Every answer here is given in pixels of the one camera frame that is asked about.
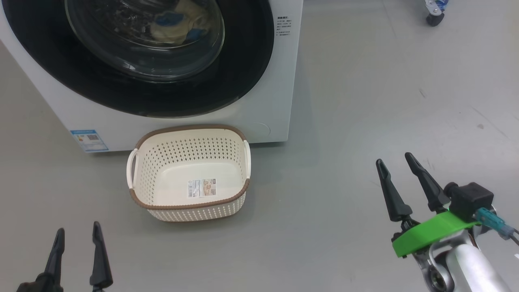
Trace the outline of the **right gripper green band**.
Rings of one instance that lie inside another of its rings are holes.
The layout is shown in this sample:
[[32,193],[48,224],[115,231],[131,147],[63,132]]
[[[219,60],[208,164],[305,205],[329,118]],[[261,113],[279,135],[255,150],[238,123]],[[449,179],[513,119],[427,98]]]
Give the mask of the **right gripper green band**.
[[[428,202],[428,209],[434,211],[437,215],[430,220],[402,232],[400,236],[392,241],[393,250],[399,258],[415,253],[445,237],[472,228],[480,223],[473,219],[466,222],[447,210],[444,206],[450,203],[450,199],[445,195],[436,180],[419,163],[412,153],[406,152],[405,159],[410,170],[420,182]],[[413,214],[413,211],[411,207],[402,200],[395,185],[391,181],[391,174],[383,160],[377,159],[375,165],[390,220],[392,222],[410,220],[410,215]]]

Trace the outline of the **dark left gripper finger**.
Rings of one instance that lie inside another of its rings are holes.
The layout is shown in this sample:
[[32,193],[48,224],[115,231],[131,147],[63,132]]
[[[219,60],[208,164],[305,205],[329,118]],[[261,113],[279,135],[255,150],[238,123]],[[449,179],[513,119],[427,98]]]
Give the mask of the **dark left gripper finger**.
[[101,225],[93,223],[92,241],[96,246],[94,251],[93,270],[90,277],[90,285],[93,290],[104,290],[113,284],[112,271],[107,256],[105,240]]
[[63,228],[59,228],[54,237],[54,243],[44,270],[44,272],[53,279],[55,285],[60,285],[61,281],[62,255],[65,247],[64,240],[65,231]]

